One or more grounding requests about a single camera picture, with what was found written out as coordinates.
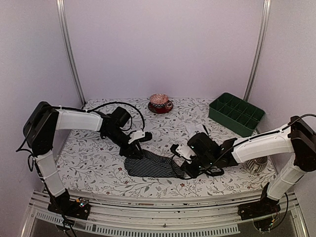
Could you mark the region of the navy striped underwear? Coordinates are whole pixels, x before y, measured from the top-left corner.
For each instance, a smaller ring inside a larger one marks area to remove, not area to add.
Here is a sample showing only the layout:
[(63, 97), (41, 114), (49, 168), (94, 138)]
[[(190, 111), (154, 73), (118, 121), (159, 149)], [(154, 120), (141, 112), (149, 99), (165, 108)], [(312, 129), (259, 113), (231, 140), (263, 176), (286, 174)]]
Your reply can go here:
[(140, 158), (126, 158), (124, 168), (129, 176), (149, 178), (184, 178), (185, 172), (169, 157), (143, 150)]

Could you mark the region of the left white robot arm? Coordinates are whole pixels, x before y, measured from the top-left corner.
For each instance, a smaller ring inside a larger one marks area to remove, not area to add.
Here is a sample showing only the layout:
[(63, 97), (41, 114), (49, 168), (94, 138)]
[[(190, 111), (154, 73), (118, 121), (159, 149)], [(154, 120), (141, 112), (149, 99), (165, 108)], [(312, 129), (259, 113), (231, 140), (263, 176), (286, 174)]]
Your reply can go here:
[(39, 102), (23, 127), (24, 141), (17, 152), (27, 151), (33, 158), (40, 179), (51, 193), (54, 206), (62, 214), (70, 214), (73, 203), (63, 196), (67, 191), (64, 187), (55, 164), (53, 142), (57, 130), (88, 130), (99, 132), (101, 138), (109, 138), (119, 146), (120, 156), (126, 158), (142, 158), (140, 144), (152, 139), (150, 132), (143, 128), (126, 134), (125, 124), (132, 118), (131, 114), (119, 102), (118, 107), (110, 114), (98, 108), (81, 110), (76, 108), (55, 107), (49, 103)]

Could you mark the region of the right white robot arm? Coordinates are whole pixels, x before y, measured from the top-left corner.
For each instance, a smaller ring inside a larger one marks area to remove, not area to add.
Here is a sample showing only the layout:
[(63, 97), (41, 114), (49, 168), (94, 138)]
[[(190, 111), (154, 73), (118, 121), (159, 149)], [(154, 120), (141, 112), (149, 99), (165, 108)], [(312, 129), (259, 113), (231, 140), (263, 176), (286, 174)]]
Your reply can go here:
[(307, 172), (316, 169), (316, 133), (304, 118), (305, 115), (293, 116), (289, 123), (277, 129), (254, 136), (229, 139), (221, 145), (206, 133), (199, 132), (186, 145), (179, 145), (175, 153), (186, 160), (182, 168), (191, 178), (196, 178), (213, 167), (226, 168), (255, 158), (291, 154), (287, 164), (264, 188), (261, 200), (255, 205), (255, 211), (259, 215), (266, 215), (289, 188)]

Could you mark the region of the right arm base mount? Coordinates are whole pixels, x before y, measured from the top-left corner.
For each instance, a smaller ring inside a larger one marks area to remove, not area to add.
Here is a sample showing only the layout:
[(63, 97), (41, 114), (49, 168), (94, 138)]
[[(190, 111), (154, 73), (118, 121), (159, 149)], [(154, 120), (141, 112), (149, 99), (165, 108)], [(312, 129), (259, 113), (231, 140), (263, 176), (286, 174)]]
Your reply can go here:
[(273, 200), (268, 198), (267, 183), (261, 193), (261, 197), (258, 201), (244, 203), (238, 206), (238, 215), (242, 220), (248, 220), (265, 215), (274, 214), (280, 211), (279, 200)]

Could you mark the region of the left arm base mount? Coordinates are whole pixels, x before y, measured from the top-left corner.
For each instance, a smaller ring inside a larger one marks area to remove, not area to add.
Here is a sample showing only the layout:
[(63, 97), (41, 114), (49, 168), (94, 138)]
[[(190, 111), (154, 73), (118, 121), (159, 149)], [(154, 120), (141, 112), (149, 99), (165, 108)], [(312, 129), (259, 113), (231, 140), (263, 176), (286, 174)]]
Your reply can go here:
[(68, 197), (57, 197), (50, 200), (48, 211), (57, 214), (64, 214), (67, 217), (87, 220), (90, 214), (91, 205), (89, 201), (79, 198), (70, 200)]

